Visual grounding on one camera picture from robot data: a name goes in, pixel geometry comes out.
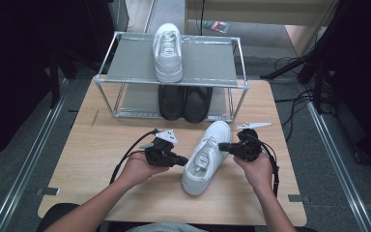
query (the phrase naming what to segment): shoe rack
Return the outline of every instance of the shoe rack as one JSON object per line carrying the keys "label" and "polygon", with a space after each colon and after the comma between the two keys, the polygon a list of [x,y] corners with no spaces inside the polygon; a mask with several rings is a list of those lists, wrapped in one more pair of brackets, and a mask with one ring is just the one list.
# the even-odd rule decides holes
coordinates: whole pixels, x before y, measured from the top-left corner
{"label": "shoe rack", "polygon": [[[157,80],[154,35],[115,32],[95,82],[115,118],[157,118],[158,85],[213,87],[204,121],[234,123],[249,89],[240,38],[182,35],[182,80]],[[242,76],[237,76],[236,60]]]}

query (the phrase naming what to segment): sneaker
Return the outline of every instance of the sneaker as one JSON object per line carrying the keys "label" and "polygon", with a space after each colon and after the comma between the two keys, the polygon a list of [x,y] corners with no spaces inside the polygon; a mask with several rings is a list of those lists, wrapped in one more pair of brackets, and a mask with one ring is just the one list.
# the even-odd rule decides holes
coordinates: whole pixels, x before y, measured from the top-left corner
{"label": "sneaker", "polygon": [[186,192],[199,195],[207,189],[216,170],[228,156],[228,152],[218,150],[218,143],[223,142],[231,142],[231,129],[227,123],[216,121],[207,128],[185,165],[182,186]]}
{"label": "sneaker", "polygon": [[173,83],[182,79],[182,38],[176,25],[164,23],[158,28],[153,53],[160,82]]}

